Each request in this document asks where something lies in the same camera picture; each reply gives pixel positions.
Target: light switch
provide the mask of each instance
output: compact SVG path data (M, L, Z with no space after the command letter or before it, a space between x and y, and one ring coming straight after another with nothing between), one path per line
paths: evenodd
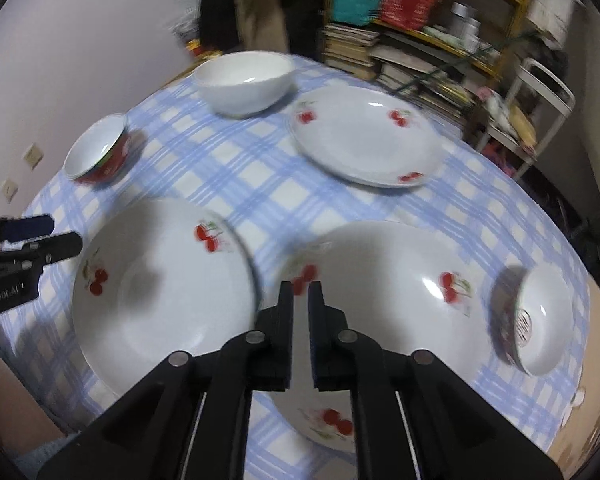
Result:
M8 178L2 183L2 186L0 186L0 190L2 191L4 197L7 199L7 203L10 204L14 195L18 192L18 184L16 184L13 180Z
M24 160L33 170L42 160L43 156L45 156L45 154L42 153L40 147L37 144L32 144L31 146L29 146L29 149L26 152L24 152L22 160Z

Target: metal rivet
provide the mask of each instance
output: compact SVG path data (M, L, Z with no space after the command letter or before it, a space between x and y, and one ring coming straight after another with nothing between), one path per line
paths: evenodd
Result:
M262 343L266 337L264 332L261 332L260 330L251 330L251 332L247 332L247 335L244 338L250 345L257 345Z
M419 365L430 365L433 359L434 356L429 350L416 350L413 353L413 360Z
M338 332L338 339L341 343L353 343L358 339L358 334L353 332L353 330L340 330Z
M182 365L185 365L189 360L189 356L186 352L177 351L169 356L169 364L171 366L175 366L176 368Z

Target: table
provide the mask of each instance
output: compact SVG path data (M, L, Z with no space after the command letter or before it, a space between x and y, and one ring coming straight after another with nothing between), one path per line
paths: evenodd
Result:
M295 57L299 92L366 83ZM244 241L263 288L305 243L345 222L408 222L444 238L474 276L490 318L515 293L507 267L558 265L574 297L574 332L549 375L532 378L494 351L472 386L541 449L554 439L580 377L589 329L587 271L549 217L521 188L457 138L458 128L429 115L447 153L426 186L380 190L330 176L300 156L286 130L291 95L247 120L210 113L191 78L175 82L128 113L134 144L125 171L107 187L75 186L58 173L27 214L50 213L56 232L87 244L122 208L143 197L181 197L221 214ZM79 429L113 402L84 361L71 323L78 259L48 268L40 298L0 315L0 354L33 396ZM246 477L354 478L355 458L313 444L255 393Z

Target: blue checkered tablecloth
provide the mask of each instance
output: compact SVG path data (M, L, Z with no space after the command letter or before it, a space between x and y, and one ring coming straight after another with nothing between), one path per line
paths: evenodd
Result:
M313 61L294 58L305 92L365 83ZM349 185L296 152L285 117L296 93L246 120L220 118L200 100L192 78L156 92L128 118L134 146L111 186L75 186L58 173L27 214L50 213L56 232L76 230L88 243L100 227L147 196L180 197L221 214L248 248L265 288L286 259L345 222L391 219L434 231L468 265L489 319L516 293L507 267L558 265L573 292L573 338L559 366L528 377L493 351L473 387L539 447L547 450L580 377L589 328L587 272L547 215L498 168L430 115L447 157L437 175L412 190ZM79 429L113 402L76 341L70 299L78 259L49 267L40 298L0 315L0 354L33 396ZM355 458L297 434L266 394L254 395L246 477L260 480L354 478Z

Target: plate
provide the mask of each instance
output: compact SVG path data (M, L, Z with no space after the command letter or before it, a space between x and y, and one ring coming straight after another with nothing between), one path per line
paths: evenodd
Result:
M557 267L542 263L525 276L516 302L514 338L527 374L545 375L562 359L573 335L572 304Z
M434 234L398 222L352 222L318 238L282 272L292 280L294 336L291 388L271 397L308 438L353 452L348 392L313 388L308 339L308 283L320 280L326 304L350 328L383 348L427 348L467 383L491 353L484 313L462 260ZM275 303L272 293L269 303Z
M330 86L303 94L289 129L316 164L368 186L418 186L443 160L439 135L413 105L366 88Z
M143 200L108 222L74 283L85 359L118 396L175 350L218 350L250 329L247 258L214 213L176 199Z

